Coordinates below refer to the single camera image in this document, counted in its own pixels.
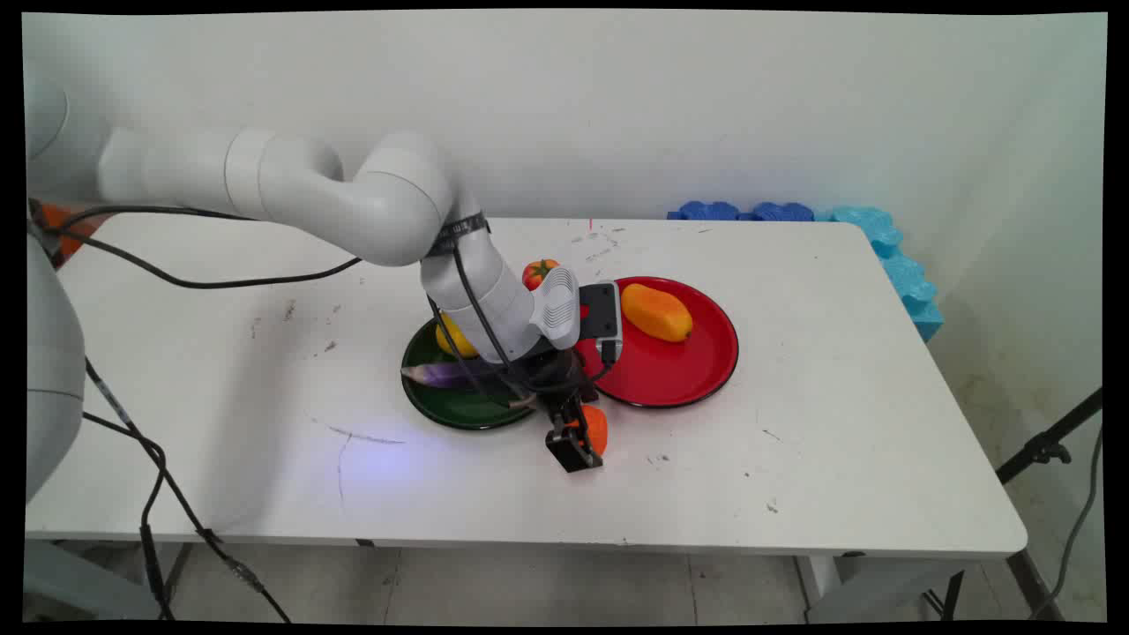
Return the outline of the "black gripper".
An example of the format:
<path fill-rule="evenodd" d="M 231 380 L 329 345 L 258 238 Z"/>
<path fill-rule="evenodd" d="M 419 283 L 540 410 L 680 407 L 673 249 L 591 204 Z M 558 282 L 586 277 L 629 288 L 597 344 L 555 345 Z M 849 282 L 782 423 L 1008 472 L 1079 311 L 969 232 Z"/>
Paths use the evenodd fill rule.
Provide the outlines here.
<path fill-rule="evenodd" d="M 603 466 L 609 416 L 593 405 L 598 399 L 574 348 L 545 348 L 526 357 L 526 400 L 549 410 L 545 445 L 566 473 Z"/>

